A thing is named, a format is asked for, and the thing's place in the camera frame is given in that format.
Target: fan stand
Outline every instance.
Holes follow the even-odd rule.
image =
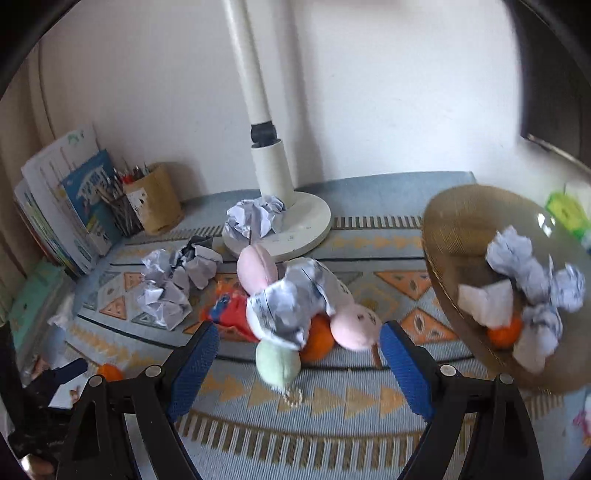
[[[232,40],[242,93],[251,122],[251,153],[261,195],[273,195],[285,205],[282,230],[257,240],[275,262],[290,260],[309,252],[330,231],[330,208],[321,198],[295,192],[285,156],[285,146],[277,138],[271,120],[261,67],[252,36],[244,0],[223,0]],[[234,238],[224,229],[222,238],[228,250],[240,255],[248,239]]]

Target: book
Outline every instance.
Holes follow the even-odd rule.
[[[97,252],[103,256],[121,239],[111,210],[102,201],[97,189],[98,187],[107,192],[108,179],[112,179],[114,175],[109,154],[106,150],[101,150],[62,181],[76,215],[85,226]]]
[[[84,273],[96,266],[98,252],[62,182],[98,151],[94,129],[83,127],[45,147],[21,168],[41,214],[68,256]]]
[[[18,183],[14,190],[14,196],[27,228],[32,229],[35,232],[33,235],[35,239],[42,243],[40,245],[41,249],[50,257],[53,257],[57,263],[65,266],[74,276],[83,276],[84,272],[70,257],[51,226],[45,220],[25,180]]]

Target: green plush toy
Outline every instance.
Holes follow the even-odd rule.
[[[273,389],[286,392],[300,373],[297,351],[261,340],[256,346],[256,369],[263,382]]]

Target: round tray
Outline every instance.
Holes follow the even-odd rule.
[[[591,382],[591,318],[589,289],[583,307],[575,313],[560,310],[563,337],[546,359],[544,371],[534,375],[512,357],[512,349],[498,350],[486,329],[457,306],[459,284],[482,287],[506,278],[494,272],[485,259],[486,247],[497,231],[513,225],[531,239],[534,256],[554,268],[568,262],[591,280],[591,258],[577,240],[546,210],[506,190],[482,185],[456,187],[434,197],[424,215],[423,245],[427,269],[441,308],[455,332],[478,360],[494,373],[511,374],[520,387],[560,393]],[[515,288],[515,310],[526,305]]]

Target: white crumpled paper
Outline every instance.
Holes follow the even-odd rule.
[[[574,265],[554,273],[552,258],[544,268],[532,256],[531,240],[513,226],[497,232],[486,250],[486,260],[496,272],[514,277],[533,307],[522,313],[523,330],[513,347],[513,357],[529,372],[539,374],[562,337],[558,308],[576,312],[583,306],[585,277]]]
[[[492,329],[508,327],[513,315],[511,280],[502,280],[482,288],[459,285],[457,305],[482,326]]]
[[[514,278],[535,305],[547,300],[550,278],[548,270],[532,257],[532,252],[531,240],[517,234],[511,225],[503,233],[496,233],[486,249],[486,261],[495,272]]]
[[[320,262],[297,258],[285,262],[285,276],[246,304],[246,319],[259,339],[300,350],[308,341],[311,318],[354,303],[353,296]]]
[[[546,358],[562,337],[562,320],[556,307],[547,303],[524,308],[521,317],[524,326],[513,346],[513,357],[527,371],[542,373]]]
[[[550,303],[567,312],[576,312],[583,306],[585,297],[585,276],[574,265],[564,268],[551,276]]]
[[[190,282],[204,289],[217,271],[222,256],[213,250],[195,245],[189,253],[181,250],[170,255],[166,250],[150,252],[142,259],[145,265],[139,308],[156,318],[156,323],[173,330],[193,311],[189,303]]]
[[[226,231],[234,238],[242,235],[257,240],[268,235],[271,230],[281,232],[283,222],[283,202],[275,196],[265,195],[254,200],[242,200],[226,213]]]
[[[585,277],[574,265],[553,273],[552,258],[548,268],[542,267],[532,256],[531,240],[520,236],[513,226],[497,232],[486,249],[486,261],[499,273],[515,279],[532,305],[550,303],[568,312],[583,306]]]

